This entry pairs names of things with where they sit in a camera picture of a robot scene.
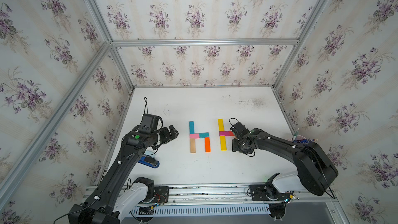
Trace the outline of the yellow block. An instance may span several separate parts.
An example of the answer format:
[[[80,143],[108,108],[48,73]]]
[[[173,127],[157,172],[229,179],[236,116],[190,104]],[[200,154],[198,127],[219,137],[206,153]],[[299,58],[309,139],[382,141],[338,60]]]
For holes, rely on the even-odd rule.
[[[220,147],[222,151],[227,151],[227,142],[225,136],[220,136]]]
[[[218,128],[219,128],[219,132],[225,131],[223,119],[218,119]]]

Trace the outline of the magenta block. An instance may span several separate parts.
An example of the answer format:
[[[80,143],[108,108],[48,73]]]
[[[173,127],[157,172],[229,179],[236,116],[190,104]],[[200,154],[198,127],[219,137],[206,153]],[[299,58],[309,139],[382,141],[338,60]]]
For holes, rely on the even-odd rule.
[[[219,135],[220,136],[230,136],[229,131],[220,131]]]

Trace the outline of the natural wood block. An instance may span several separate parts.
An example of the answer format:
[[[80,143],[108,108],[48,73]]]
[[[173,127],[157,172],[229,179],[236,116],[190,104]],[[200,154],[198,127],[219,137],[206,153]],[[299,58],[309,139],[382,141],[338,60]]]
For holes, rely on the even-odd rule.
[[[196,153],[195,139],[190,139],[190,153]]]

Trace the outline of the long teal block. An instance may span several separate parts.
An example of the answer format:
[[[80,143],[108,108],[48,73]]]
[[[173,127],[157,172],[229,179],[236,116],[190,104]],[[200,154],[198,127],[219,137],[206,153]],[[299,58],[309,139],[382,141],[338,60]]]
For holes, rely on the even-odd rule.
[[[195,133],[195,130],[194,130],[194,122],[193,122],[193,121],[190,121],[190,122],[189,122],[189,133],[190,133],[190,134],[194,134],[194,133]]]

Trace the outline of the pink block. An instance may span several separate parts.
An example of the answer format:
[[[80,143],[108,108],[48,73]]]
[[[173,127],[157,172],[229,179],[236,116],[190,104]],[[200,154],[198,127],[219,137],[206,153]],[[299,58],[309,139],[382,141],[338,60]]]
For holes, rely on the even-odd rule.
[[[199,133],[190,134],[190,139],[200,139]]]

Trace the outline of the orange block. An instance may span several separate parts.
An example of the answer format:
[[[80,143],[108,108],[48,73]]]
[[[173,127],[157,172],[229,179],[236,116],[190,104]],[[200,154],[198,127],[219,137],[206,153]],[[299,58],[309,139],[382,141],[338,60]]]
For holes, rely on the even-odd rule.
[[[204,138],[204,140],[205,140],[205,152],[211,152],[210,138],[206,137]]]

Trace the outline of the short teal block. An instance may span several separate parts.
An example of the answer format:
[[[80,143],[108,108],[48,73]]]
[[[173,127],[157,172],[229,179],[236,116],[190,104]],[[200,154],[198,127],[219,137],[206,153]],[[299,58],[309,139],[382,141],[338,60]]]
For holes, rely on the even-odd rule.
[[[209,138],[209,133],[205,132],[205,133],[200,133],[199,134],[200,139],[205,139],[205,138]]]

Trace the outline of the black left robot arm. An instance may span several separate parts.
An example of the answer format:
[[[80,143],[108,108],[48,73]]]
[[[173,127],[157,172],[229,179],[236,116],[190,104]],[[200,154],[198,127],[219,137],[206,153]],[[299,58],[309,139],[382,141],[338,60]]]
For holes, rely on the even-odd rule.
[[[159,126],[161,117],[143,114],[141,123],[127,133],[118,155],[96,190],[82,205],[75,204],[68,213],[71,224],[119,224],[140,202],[154,198],[154,181],[139,177],[125,193],[124,184],[147,148],[157,150],[177,139],[179,133],[173,125]]]

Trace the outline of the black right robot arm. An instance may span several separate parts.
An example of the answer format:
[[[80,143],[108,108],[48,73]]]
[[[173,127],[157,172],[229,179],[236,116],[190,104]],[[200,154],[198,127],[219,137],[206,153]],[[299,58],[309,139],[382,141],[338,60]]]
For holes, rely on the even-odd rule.
[[[316,196],[322,196],[339,175],[331,159],[315,142],[294,143],[258,128],[249,130],[241,122],[232,125],[230,130],[235,136],[233,152],[248,156],[260,149],[288,160],[296,166],[301,185]]]

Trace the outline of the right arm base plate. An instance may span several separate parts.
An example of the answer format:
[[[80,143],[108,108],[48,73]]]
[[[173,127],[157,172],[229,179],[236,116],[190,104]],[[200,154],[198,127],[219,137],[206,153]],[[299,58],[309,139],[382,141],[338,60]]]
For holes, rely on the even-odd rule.
[[[250,185],[246,192],[252,201],[282,201],[292,199],[293,191],[279,192],[273,185]]]

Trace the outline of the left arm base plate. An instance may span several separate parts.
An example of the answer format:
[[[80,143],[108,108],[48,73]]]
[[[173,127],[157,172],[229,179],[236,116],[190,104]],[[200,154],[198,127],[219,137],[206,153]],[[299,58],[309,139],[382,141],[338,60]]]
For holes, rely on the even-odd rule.
[[[149,198],[141,201],[140,204],[166,204],[169,201],[170,187],[169,186],[155,186],[150,192]]]

